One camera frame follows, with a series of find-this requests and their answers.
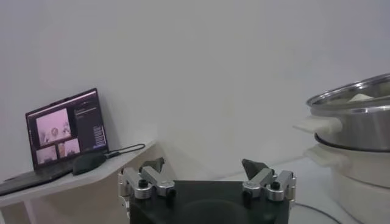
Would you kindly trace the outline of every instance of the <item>cord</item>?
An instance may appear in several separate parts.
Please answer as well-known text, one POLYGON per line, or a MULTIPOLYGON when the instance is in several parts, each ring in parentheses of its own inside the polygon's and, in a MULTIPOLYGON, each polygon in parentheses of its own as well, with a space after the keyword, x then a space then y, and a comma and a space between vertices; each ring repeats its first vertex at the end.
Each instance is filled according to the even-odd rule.
POLYGON ((107 159, 111 159, 113 157, 116 157, 116 156, 119 156, 119 155, 122 155, 122 154, 125 154, 125 153, 129 153, 129 152, 135 152, 135 151, 139 151, 141 149, 144 149, 146 147, 145 144, 135 144, 135 145, 130 145, 130 146, 127 146, 127 147, 124 147, 124 148, 121 148, 121 149, 116 149, 116 150, 112 150, 112 151, 109 151, 107 154, 106 154, 106 157, 107 159), (125 149, 131 149, 131 148, 134 148, 134 147, 138 147, 136 149, 132 149, 132 150, 128 150, 126 152, 121 152, 125 149))
POLYGON ((334 218, 333 216, 331 216, 329 213, 326 213, 318 208, 315 208, 315 207, 311 207, 310 205, 305 205, 305 204, 301 204, 301 203, 296 203, 295 205, 298 205, 298 206, 301 206, 301 207, 304 207, 304 208, 308 208, 308 209, 311 209, 311 210, 314 210, 316 212, 319 212, 321 214, 323 214, 324 216, 332 219, 333 221, 335 221, 337 224, 342 224, 339 220, 337 220, 336 218, 334 218))

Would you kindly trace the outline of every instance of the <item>stainless steel pot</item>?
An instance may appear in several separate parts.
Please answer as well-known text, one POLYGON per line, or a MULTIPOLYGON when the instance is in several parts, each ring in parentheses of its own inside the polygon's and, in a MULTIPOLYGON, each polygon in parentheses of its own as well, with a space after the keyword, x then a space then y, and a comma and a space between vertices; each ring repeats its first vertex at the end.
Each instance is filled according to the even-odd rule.
POLYGON ((390 74, 355 82, 307 101, 311 117, 295 127, 323 144, 390 152, 390 74))

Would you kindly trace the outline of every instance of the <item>white pot handle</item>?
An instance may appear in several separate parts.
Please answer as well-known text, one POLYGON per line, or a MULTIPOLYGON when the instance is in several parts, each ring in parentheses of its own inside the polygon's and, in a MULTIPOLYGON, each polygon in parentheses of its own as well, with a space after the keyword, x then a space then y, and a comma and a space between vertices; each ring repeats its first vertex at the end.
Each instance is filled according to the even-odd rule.
POLYGON ((323 149, 319 144, 306 150, 303 154, 323 167, 342 168, 350 164, 348 157, 345 155, 323 149))
POLYGON ((342 130, 342 123, 335 117, 308 116, 294 128, 311 134, 320 133, 330 135, 342 130))

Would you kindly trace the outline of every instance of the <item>black screw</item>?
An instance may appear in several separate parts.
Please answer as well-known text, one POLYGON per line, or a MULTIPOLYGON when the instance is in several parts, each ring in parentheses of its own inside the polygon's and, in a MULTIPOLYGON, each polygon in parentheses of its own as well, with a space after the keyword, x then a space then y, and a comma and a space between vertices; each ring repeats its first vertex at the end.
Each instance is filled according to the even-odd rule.
POLYGON ((144 180, 144 179, 139 180, 139 182, 138 182, 138 187, 139 187, 139 188, 145 188, 145 187, 147 187, 147 181, 144 180))
POLYGON ((280 188, 280 183, 279 182, 276 182, 276 181, 272 182, 272 184, 271 184, 271 189, 272 190, 279 190, 279 188, 280 188))

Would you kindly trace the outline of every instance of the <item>white wall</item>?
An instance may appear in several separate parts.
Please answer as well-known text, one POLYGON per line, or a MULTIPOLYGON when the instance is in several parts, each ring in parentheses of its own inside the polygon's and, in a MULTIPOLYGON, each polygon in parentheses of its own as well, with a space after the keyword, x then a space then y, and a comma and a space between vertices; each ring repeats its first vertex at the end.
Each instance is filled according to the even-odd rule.
POLYGON ((94 86, 112 148, 158 136, 178 178, 300 156, 307 98, 389 71, 389 6, 0 1, 0 180, 32 168, 24 113, 94 86))

